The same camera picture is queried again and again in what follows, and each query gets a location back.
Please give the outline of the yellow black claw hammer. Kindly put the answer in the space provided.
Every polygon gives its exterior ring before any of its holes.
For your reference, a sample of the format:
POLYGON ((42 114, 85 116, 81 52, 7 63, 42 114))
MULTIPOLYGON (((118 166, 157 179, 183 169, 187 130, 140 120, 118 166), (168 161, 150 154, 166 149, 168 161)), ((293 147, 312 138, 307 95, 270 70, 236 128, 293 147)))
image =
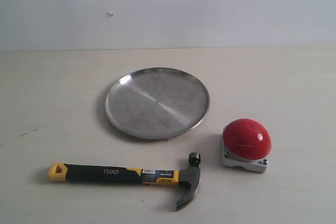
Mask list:
POLYGON ((189 167, 183 170, 53 163, 48 170, 48 178, 52 182, 179 186, 187 189, 186 194, 176 202, 176 211, 179 211, 191 203, 198 194, 201 178, 200 163, 199 153, 189 154, 189 167))

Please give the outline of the red dome push button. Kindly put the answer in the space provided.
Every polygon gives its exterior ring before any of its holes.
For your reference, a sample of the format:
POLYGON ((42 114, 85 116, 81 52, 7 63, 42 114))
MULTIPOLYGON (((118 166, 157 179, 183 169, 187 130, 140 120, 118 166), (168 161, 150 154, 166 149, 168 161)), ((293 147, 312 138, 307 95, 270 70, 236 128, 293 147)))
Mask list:
POLYGON ((271 137, 262 124, 252 119, 236 119, 223 128, 221 164, 264 173, 271 147, 271 137))

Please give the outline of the round steel plate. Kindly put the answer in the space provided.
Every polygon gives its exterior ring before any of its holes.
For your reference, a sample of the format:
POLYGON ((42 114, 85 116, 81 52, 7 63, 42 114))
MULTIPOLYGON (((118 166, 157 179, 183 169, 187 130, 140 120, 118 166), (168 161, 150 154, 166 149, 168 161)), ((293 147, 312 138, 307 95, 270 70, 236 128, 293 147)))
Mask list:
POLYGON ((126 74, 111 86, 104 103, 113 127, 144 140, 165 140, 194 129, 209 107, 209 92, 201 80, 168 67, 126 74))

